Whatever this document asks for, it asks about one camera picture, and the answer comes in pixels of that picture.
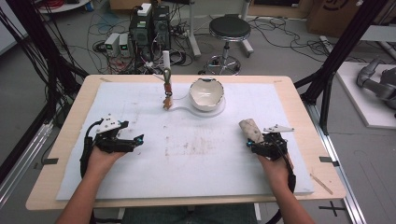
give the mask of stool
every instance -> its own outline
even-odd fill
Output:
[[[241,42],[250,36],[250,25],[247,21],[238,17],[224,16],[215,18],[209,24],[209,32],[220,40],[225,40],[222,55],[213,56],[207,61],[205,68],[212,74],[221,75],[228,71],[232,75],[238,75],[241,63],[228,55],[230,42]]]

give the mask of stool seat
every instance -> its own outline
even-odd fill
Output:
[[[250,35],[250,25],[238,17],[218,17],[210,22],[209,31],[221,40],[243,41]]]

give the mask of person's right arm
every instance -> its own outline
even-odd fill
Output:
[[[274,196],[276,197],[276,202],[282,214],[283,221],[285,223],[315,223],[289,190],[289,174],[285,161],[282,158],[277,161],[269,161],[262,156],[258,157],[259,161],[262,163],[264,172],[267,174]]]

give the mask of bowl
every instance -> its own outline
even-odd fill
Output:
[[[220,82],[212,77],[201,77],[190,86],[192,105],[202,111],[212,111],[219,107],[223,100],[224,89]]]

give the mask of wooden table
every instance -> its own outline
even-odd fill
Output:
[[[172,76],[173,82],[192,83],[198,76]],[[268,76],[216,76],[222,83],[273,83],[283,105],[290,126],[295,128],[295,139],[304,158],[307,171],[311,175],[315,192],[299,195],[298,200],[342,199],[345,189],[330,162],[321,162],[319,157],[328,157],[317,131],[309,118],[297,90],[289,77]],[[97,90],[102,82],[161,82],[154,76],[110,76],[91,75],[82,85],[78,97],[71,108],[64,126],[54,143],[49,158],[59,158],[57,164],[45,165],[27,200],[29,210],[63,209],[67,202],[56,201],[64,170],[85,121]],[[97,200],[95,207],[129,207],[177,204],[208,203],[262,203],[274,202],[272,196],[199,197],[171,199],[125,199]]]

